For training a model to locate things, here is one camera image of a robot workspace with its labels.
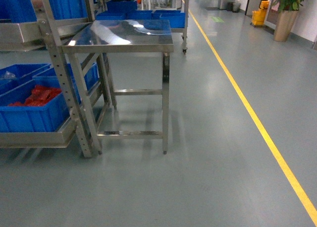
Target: blue plastic crate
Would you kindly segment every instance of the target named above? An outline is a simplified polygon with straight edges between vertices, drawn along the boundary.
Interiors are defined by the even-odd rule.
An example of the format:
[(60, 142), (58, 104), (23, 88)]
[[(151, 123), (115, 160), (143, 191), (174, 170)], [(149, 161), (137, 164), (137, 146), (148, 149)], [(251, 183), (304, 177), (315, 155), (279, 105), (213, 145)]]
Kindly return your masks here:
[(152, 19), (159, 20), (159, 17), (161, 14), (167, 14), (167, 13), (180, 13), (180, 10), (155, 10), (152, 13)]
[[(73, 75), (73, 72), (71, 70), (70, 64), (68, 64), (68, 71), (71, 74), (72, 81), (73, 81), (73, 84), (74, 84), (74, 90), (75, 90), (75, 93), (76, 93), (76, 97), (77, 97), (77, 100), (80, 103), (80, 96), (79, 96), (78, 88), (76, 86), (76, 82), (75, 82), (74, 75)], [(91, 69), (89, 69), (89, 71), (86, 73), (84, 78), (85, 78), (85, 81), (86, 81), (87, 90), (90, 91), (92, 89), (92, 87), (99, 80), (98, 68), (97, 68), (97, 64), (96, 63), (93, 64), (93, 66), (91, 67)], [(36, 80), (36, 81), (38, 81), (38, 80), (40, 80), (40, 81), (54, 80), (54, 81), (58, 82), (54, 68), (49, 68), (49, 69), (45, 70), (44, 72), (41, 72), (41, 73), (33, 76), (33, 79)]]
[(16, 80), (0, 80), (0, 95), (17, 87)]
[(97, 20), (125, 20), (125, 13), (114, 13), (105, 11), (96, 16)]
[[(87, 17), (84, 0), (49, 1), (54, 18), (57, 20)], [(36, 21), (36, 16), (30, 0), (5, 0), (5, 5), (13, 23)]]
[(185, 13), (163, 13), (159, 19), (169, 20), (171, 28), (185, 28)]
[(107, 2), (108, 12), (129, 13), (137, 10), (136, 0), (110, 0)]
[(9, 67), (0, 69), (0, 77), (3, 76), (7, 71), (15, 75), (17, 85), (21, 85), (32, 79), (32, 76), (45, 71), (50, 67), (48, 63), (39, 64), (14, 64)]
[(0, 19), (10, 19), (10, 15), (5, 7), (5, 0), (0, 0)]
[(135, 10), (127, 14), (127, 18), (130, 20), (151, 20), (151, 10)]
[(24, 103), (36, 84), (59, 88), (54, 80), (31, 80), (0, 95), (0, 132), (53, 132), (66, 120), (69, 112), (62, 93), (42, 107), (8, 107)]

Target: gray epoxy floor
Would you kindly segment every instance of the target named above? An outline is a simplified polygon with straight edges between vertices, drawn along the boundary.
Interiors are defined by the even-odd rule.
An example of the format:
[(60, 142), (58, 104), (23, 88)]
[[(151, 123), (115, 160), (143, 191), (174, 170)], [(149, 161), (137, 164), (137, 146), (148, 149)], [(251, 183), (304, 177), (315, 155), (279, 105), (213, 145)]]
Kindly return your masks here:
[[(316, 51), (274, 42), (243, 14), (206, 6), (211, 0), (190, 1), (317, 206)], [(104, 141), (103, 155), (89, 160), (76, 139), (61, 150), (0, 150), (0, 226), (314, 226), (192, 17), (186, 56), (180, 34), (173, 40), (167, 155), (159, 140)], [(109, 56), (115, 88), (160, 86), (160, 54)], [(0, 54), (0, 67), (44, 61), (45, 51)], [(160, 103), (120, 97), (120, 127), (159, 129)]]

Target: stainless steel cart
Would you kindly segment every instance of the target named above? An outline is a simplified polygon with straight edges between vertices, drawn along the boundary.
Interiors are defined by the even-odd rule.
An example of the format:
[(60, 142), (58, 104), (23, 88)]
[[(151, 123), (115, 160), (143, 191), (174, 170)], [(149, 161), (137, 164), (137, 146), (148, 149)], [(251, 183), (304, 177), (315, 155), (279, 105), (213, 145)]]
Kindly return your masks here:
[[(122, 20), (94, 21), (71, 41), (62, 46), (68, 55), (81, 96), (89, 130), (94, 142), (103, 138), (114, 139), (162, 139), (163, 153), (168, 148), (168, 107), (169, 107), (169, 53), (173, 51), (173, 40), (169, 22), (166, 20)], [(111, 68), (107, 53), (161, 52), (162, 53), (162, 89), (160, 90), (114, 90)], [(95, 121), (84, 76), (87, 69), (81, 65), (77, 54), (89, 53), (85, 61), (92, 64), (101, 57), (105, 64), (105, 82), (109, 88), (111, 102), (116, 108), (115, 96), (126, 95), (162, 95), (162, 132), (161, 131), (104, 131), (100, 129), (100, 118)]]

